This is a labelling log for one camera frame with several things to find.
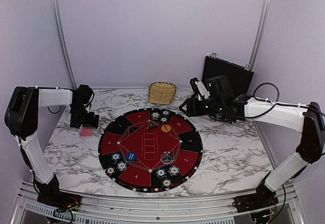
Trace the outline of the orange big blind button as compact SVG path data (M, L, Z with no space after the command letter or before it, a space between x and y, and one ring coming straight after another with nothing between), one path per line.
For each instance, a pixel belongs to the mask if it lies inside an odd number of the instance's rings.
M162 130L163 132L165 132L165 133L170 132L171 129L172 129L171 126L168 125L168 124L164 124L164 125L161 126L161 130Z

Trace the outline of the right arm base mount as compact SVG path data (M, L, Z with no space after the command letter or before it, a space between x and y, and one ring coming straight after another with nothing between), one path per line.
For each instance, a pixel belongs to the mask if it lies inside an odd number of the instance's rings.
M238 213L249 211L250 218L254 223L268 223L275 213L278 203L276 196L265 199L254 193L235 197L232 206L237 209Z

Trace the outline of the red playing card deck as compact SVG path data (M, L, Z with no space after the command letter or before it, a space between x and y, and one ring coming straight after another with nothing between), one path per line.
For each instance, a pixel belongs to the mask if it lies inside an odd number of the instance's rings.
M81 138L92 138L93 137L93 127L81 127L80 137Z

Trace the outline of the red black chip stack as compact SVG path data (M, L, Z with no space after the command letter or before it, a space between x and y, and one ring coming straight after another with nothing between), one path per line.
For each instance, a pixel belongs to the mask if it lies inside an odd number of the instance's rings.
M166 123L168 123L168 118L167 118L167 117L162 117L162 118L160 119L160 122L161 122L162 124L166 124Z
M161 184L164 188L170 188L172 186L172 181L166 178L161 181Z
M108 167L106 170L105 170L105 173L108 175L108 176L112 176L115 174L115 168L114 167Z

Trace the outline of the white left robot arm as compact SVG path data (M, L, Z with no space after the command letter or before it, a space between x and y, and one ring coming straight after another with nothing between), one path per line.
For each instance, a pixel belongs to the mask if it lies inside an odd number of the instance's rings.
M94 92L88 85L77 89L59 87L17 86L5 112L5 124L16 139L26 164L34 172L36 183L48 187L45 199L53 206L64 202L64 195L57 190L57 179L47 164L38 138L39 109L53 106L70 107L70 127L97 128L99 116L89 109Z

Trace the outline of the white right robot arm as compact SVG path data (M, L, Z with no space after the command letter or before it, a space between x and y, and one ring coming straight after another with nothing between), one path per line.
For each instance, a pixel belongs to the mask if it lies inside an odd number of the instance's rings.
M226 76L213 77L205 83L192 78L190 84L193 94L179 107L186 116L208 115L229 123L252 121L274 129L279 135L271 136L281 143L289 139L289 135L297 140L297 143L289 140L293 151L287 153L287 158L264 178L257 193L252 195L255 207L264 207L271 200L271 193L324 155L324 113L318 103L280 102L279 92L274 100L259 98L255 93L236 96Z

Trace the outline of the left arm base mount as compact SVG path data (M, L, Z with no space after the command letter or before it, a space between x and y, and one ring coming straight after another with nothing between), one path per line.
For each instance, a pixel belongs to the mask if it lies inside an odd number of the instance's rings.
M38 194L37 201L55 207L55 214L67 214L67 220L73 222L75 219L73 212L79 210L81 196L69 193L59 195Z

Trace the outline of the clear round dealer button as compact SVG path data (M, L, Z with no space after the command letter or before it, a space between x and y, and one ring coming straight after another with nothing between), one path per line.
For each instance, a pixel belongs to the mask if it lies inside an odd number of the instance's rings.
M160 161L163 164L171 164L175 160L173 151L164 151L160 155Z

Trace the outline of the blue small blind button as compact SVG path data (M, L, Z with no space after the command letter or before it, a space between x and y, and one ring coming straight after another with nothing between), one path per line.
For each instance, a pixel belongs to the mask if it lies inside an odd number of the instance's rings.
M137 160L137 154L135 152L128 152L126 154L126 160L128 162L135 162Z

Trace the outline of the black triangular all-in marker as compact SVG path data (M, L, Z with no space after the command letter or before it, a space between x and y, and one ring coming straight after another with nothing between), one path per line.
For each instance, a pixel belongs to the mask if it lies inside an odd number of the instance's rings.
M147 130L154 129L156 127L159 127L159 124L154 123L154 122L148 122L148 124L147 124Z

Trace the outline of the green blue chip stack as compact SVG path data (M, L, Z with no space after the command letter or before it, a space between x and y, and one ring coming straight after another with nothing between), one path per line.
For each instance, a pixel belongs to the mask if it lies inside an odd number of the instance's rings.
M163 168L157 169L155 174L158 179L165 179L167 177L167 172Z
M162 116L167 118L167 117L170 116L170 112L167 111L167 110L163 110L163 111L162 111Z
M118 153L118 152L113 153L111 155L111 159L112 159L113 163L115 163L115 164L118 163L118 162L120 162L120 159L121 159L120 153Z

